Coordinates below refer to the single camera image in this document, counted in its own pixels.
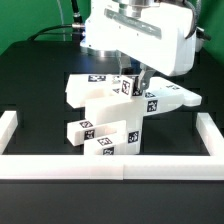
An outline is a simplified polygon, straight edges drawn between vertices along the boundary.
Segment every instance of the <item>white rectangular block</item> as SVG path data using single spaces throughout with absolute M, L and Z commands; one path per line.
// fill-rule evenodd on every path
M 67 124 L 67 138 L 72 145 L 84 144 L 85 140 L 97 138 L 113 133 L 124 134 L 126 121 L 118 121 L 108 124 L 93 126 L 90 121 L 81 120 Z
M 183 105 L 184 95 L 169 88 L 145 93 L 144 116 L 175 110 Z
M 70 75 L 66 88 L 67 102 L 73 108 L 85 106 L 87 99 L 113 95 L 112 89 L 119 88 L 117 75 Z
M 16 111 L 5 111 L 0 118 L 0 154 L 2 154 L 18 125 Z
M 141 129 L 144 101 L 125 99 L 119 96 L 92 99 L 86 102 L 86 119 L 94 125 L 127 121 L 127 130 Z
M 184 95 L 183 105 L 185 106 L 193 107 L 201 104 L 201 96 L 161 77 L 152 77 L 150 79 L 150 86 L 147 91 L 150 92 L 152 90 L 164 88 L 169 88 L 174 92 L 182 93 Z
M 111 134 L 84 142 L 84 155 L 120 155 L 125 149 L 125 135 Z
M 211 156 L 224 156 L 224 138 L 208 113 L 198 113 L 197 130 Z
M 224 161 L 215 156 L 126 156 L 124 179 L 224 180 Z
M 91 160 L 90 179 L 123 180 L 122 158 L 115 159 L 113 156 L 91 156 L 90 158 L 94 158 Z

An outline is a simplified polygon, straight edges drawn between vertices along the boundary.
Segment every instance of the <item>stacked blocks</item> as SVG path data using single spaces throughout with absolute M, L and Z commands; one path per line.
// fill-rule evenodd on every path
M 74 146 L 84 144 L 84 155 L 138 154 L 144 116 L 201 103 L 197 94 L 158 77 L 141 91 L 136 77 L 70 76 L 67 102 L 74 108 L 85 106 L 86 120 L 69 123 L 67 137 Z

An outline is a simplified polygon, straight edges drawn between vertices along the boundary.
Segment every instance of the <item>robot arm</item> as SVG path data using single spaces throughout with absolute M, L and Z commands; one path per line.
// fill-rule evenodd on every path
M 197 13 L 191 6 L 187 1 L 92 0 L 81 49 L 99 56 L 119 51 L 141 62 L 140 89 L 148 88 L 153 70 L 185 74 L 196 51 Z

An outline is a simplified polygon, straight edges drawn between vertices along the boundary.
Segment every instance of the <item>long white block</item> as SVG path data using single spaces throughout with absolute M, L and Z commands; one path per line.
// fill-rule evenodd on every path
M 104 135 L 126 132 L 126 121 L 118 121 L 102 125 L 93 126 L 87 120 L 71 122 L 67 124 L 67 138 L 72 145 L 84 144 L 85 140 L 97 138 Z
M 224 180 L 224 160 L 210 156 L 129 156 L 124 179 Z
M 0 179 L 224 180 L 217 156 L 0 156 Z
M 196 127 L 211 156 L 224 156 L 224 138 L 207 113 L 198 113 Z
M 18 125 L 16 111 L 5 111 L 0 118 L 0 154 L 2 154 Z
M 86 101 L 85 117 L 94 125 L 127 121 L 127 130 L 141 129 L 144 101 L 111 96 Z
M 73 108 L 85 106 L 87 99 L 113 95 L 112 89 L 119 88 L 117 75 L 70 75 L 66 87 L 67 102 Z
M 169 112 L 182 106 L 184 95 L 169 88 L 145 93 L 144 116 Z
M 146 92 L 151 92 L 152 90 L 161 88 L 169 88 L 174 92 L 182 93 L 184 95 L 183 105 L 185 106 L 193 107 L 201 104 L 201 96 L 161 77 L 152 77 L 150 79 L 149 89 Z
M 111 134 L 84 142 L 84 155 L 122 155 L 125 135 Z

